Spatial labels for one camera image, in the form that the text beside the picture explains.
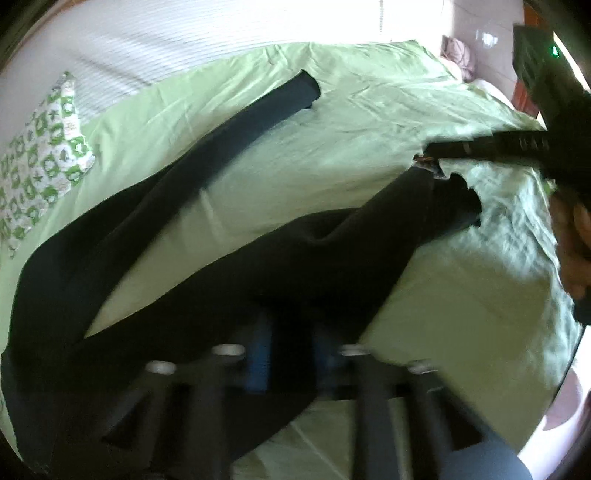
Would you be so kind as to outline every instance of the green bedsheet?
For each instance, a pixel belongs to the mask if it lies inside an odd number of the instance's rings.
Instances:
[[[408,168],[428,138],[539,128],[459,83],[415,42],[272,46],[163,80],[84,127],[98,156],[93,170],[29,232],[14,259],[2,247],[0,346],[7,341],[19,273],[39,244],[175,160],[300,69],[322,89],[314,108],[264,135],[180,212],[121,281],[89,335],[293,218],[361,205]],[[479,193],[482,227],[418,250],[363,341],[390,361],[433,359],[519,449],[552,400],[580,333],[558,281],[543,188],[528,168],[444,168],[462,173]],[[238,478],[272,475],[301,462],[310,472],[298,466],[292,476],[274,478],[347,477],[347,446],[339,434],[346,424],[339,414],[343,405],[316,405],[243,459]],[[334,435],[326,429],[330,419]],[[2,430],[14,445],[6,409]]]

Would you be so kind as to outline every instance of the patterned pillowcase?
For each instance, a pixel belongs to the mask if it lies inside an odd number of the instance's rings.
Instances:
[[[11,256],[94,159],[74,108],[74,78],[65,72],[0,157],[0,235]]]

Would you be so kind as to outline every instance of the pink towel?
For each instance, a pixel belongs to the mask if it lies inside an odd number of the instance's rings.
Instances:
[[[464,42],[459,41],[457,38],[445,38],[443,56],[460,67],[465,82],[474,79],[476,57]]]

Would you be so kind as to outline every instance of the black tool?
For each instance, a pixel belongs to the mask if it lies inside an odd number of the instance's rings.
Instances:
[[[148,364],[126,400],[103,423],[89,426],[89,434],[133,451],[144,476],[229,480],[235,452],[224,405],[312,393],[356,400],[351,478],[397,480],[402,478],[400,445],[388,400],[399,397],[408,412],[414,480],[531,480],[511,448],[450,391],[428,362],[390,365],[362,345],[341,345],[318,323],[297,330],[307,341],[286,347],[278,320],[263,317],[248,335],[241,333],[245,346],[220,345],[189,365]],[[278,357],[277,351],[314,361],[295,384],[282,382],[290,364],[298,362]],[[197,450],[185,448],[193,445],[190,436],[201,440]]]

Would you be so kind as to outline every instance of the black pants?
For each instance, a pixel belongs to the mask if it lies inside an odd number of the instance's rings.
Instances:
[[[79,433],[147,362],[194,361],[261,310],[296,329],[314,312],[355,341],[420,244],[477,222],[478,196],[461,177],[438,180],[414,167],[363,207],[294,220],[84,339],[117,282],[179,208],[252,140],[318,96],[315,81],[300,73],[173,165],[78,218],[29,259],[2,357],[2,388],[19,450],[32,468],[72,479],[133,470],[126,451]],[[228,405],[233,459],[286,425],[314,392],[281,398]]]

